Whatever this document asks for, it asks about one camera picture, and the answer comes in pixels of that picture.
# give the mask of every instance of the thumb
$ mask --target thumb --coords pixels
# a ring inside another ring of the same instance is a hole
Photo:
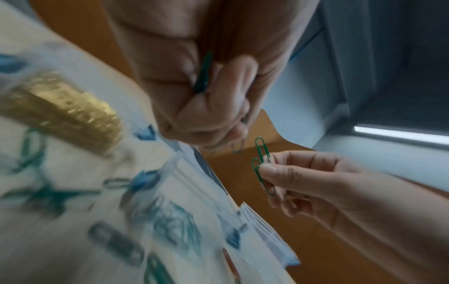
[[[259,174],[274,186],[310,196],[327,199],[335,192],[335,174],[331,172],[262,163]]]

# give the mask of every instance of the table top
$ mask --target table top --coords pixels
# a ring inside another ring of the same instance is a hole
[[[0,52],[18,53],[48,41],[63,42],[82,52],[84,60],[94,65],[99,75],[108,79],[115,88],[137,101],[147,121],[155,125],[151,102],[134,81],[0,1]],[[0,152],[19,153],[26,129],[23,124],[0,118]],[[161,139],[149,142],[125,138],[115,154],[107,158],[56,138],[48,137],[47,141],[44,166],[58,188],[101,189],[107,178],[133,177],[141,170],[161,168],[175,155],[177,148],[198,160],[195,157],[197,153],[188,145],[175,143],[174,147],[170,147]],[[11,188],[30,185],[35,180],[36,176],[27,172],[2,176],[0,194]],[[115,272],[123,270],[123,275],[129,277],[129,273],[125,273],[126,268],[114,263],[96,262],[98,255],[85,244],[87,229],[99,219],[114,224],[134,239],[143,238],[142,232],[134,230],[126,222],[123,211],[117,206],[122,201],[123,192],[111,191],[102,195],[89,213],[69,211],[57,219],[0,207],[0,247],[2,254],[8,255],[0,259],[0,266],[7,268],[1,273],[0,282],[24,283],[33,279],[33,283],[48,283],[48,275],[54,277],[55,283],[99,283],[98,279],[108,279],[108,283],[127,282],[129,278],[121,279],[117,273],[106,275],[108,269],[114,269]],[[287,272],[283,270],[281,274],[280,283],[293,283]]]

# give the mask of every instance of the fluorescent light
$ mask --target fluorescent light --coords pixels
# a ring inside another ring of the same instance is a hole
[[[370,128],[362,126],[354,126],[354,130],[360,133],[374,134],[387,137],[402,138],[408,140],[415,140],[421,142],[436,143],[442,145],[449,145],[449,136],[434,135],[434,134],[424,134],[415,132],[406,132],[398,130],[387,130],[379,128]]]

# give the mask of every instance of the hand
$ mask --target hand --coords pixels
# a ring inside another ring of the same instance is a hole
[[[246,137],[318,2],[104,0],[160,133],[208,150]],[[210,84],[194,94],[207,51]]]
[[[276,192],[271,205],[288,216],[315,218],[407,283],[447,283],[449,201],[442,196],[329,153],[271,153],[259,173]]]

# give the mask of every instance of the gold foil package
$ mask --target gold foil package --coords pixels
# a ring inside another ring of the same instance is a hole
[[[0,95],[0,113],[95,153],[122,139],[116,112],[57,71],[40,71]]]

